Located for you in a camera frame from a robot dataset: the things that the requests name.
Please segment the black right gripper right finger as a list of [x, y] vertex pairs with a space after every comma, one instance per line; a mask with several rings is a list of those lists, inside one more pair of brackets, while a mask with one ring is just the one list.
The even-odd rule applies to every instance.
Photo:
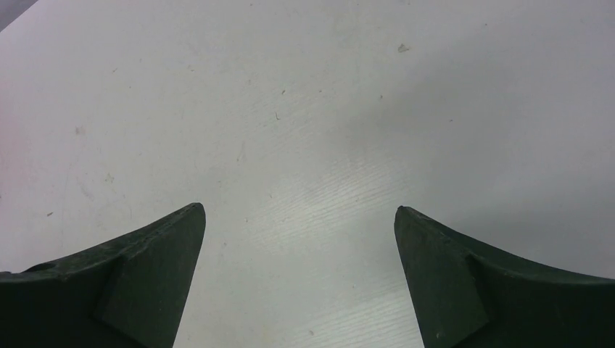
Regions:
[[612, 347], [614, 281], [473, 239], [410, 207], [395, 238], [425, 347]]

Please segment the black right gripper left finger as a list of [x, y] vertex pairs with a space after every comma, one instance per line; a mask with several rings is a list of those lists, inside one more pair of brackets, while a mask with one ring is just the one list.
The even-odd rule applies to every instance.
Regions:
[[205, 235], [192, 203], [140, 229], [1, 274], [3, 347], [171, 347]]

